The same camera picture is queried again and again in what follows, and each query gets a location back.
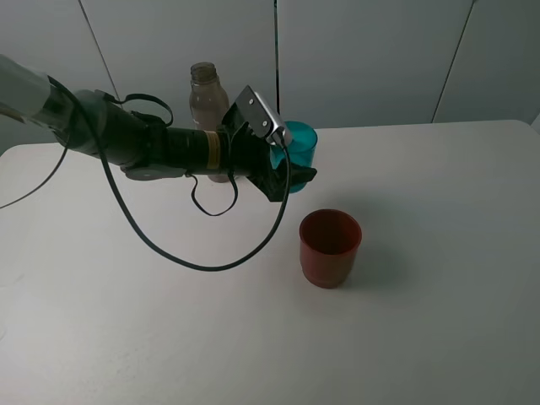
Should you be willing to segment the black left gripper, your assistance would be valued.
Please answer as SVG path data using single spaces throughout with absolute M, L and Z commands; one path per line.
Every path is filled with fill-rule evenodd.
M 287 168 L 274 169 L 270 162 L 270 144 L 255 136 L 236 107 L 230 107 L 219 126 L 223 151 L 219 175 L 246 177 L 270 202 L 282 202 L 285 193 Z M 317 170 L 308 166 L 291 165 L 290 193 L 301 191 L 312 181 Z

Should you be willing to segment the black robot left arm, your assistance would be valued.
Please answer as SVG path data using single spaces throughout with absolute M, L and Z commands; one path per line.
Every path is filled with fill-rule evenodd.
M 312 181 L 316 169 L 295 163 L 292 135 L 281 117 L 246 86 L 214 131 L 173 127 L 96 90 L 66 95 L 41 72 L 1 57 L 1 112 L 51 130 L 73 151 L 105 157 L 135 181 L 197 175 L 246 177 L 269 201 L 285 187 Z

